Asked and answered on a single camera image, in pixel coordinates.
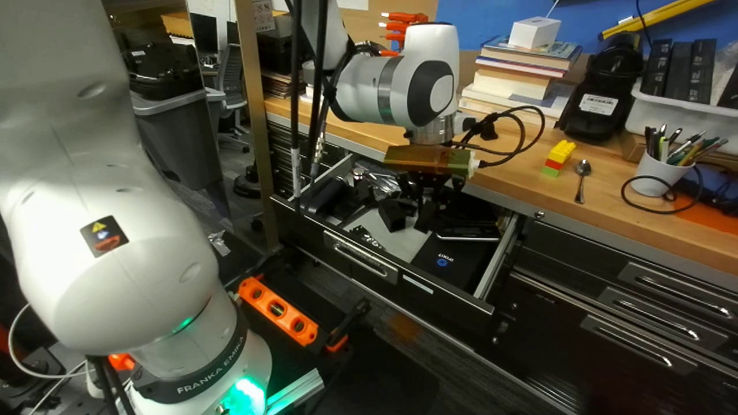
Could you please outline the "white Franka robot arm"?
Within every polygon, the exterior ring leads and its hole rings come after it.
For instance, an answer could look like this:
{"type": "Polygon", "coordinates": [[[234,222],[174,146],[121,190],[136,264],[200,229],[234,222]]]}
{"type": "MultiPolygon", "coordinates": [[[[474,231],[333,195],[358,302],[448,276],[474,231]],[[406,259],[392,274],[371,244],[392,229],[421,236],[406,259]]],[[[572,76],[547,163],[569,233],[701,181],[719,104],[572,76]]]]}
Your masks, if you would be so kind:
{"type": "Polygon", "coordinates": [[[266,415],[273,354],[141,148],[99,0],[0,0],[0,214],[24,297],[130,415],[266,415]]]}

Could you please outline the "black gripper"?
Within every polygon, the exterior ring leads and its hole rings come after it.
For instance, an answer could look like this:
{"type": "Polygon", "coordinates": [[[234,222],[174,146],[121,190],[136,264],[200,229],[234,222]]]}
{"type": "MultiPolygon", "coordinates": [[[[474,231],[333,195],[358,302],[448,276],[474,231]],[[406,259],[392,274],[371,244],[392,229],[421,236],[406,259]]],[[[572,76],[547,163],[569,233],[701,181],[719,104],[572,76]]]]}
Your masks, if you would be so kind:
{"type": "Polygon", "coordinates": [[[448,176],[406,176],[403,184],[412,200],[440,200],[454,191],[448,176]]]}

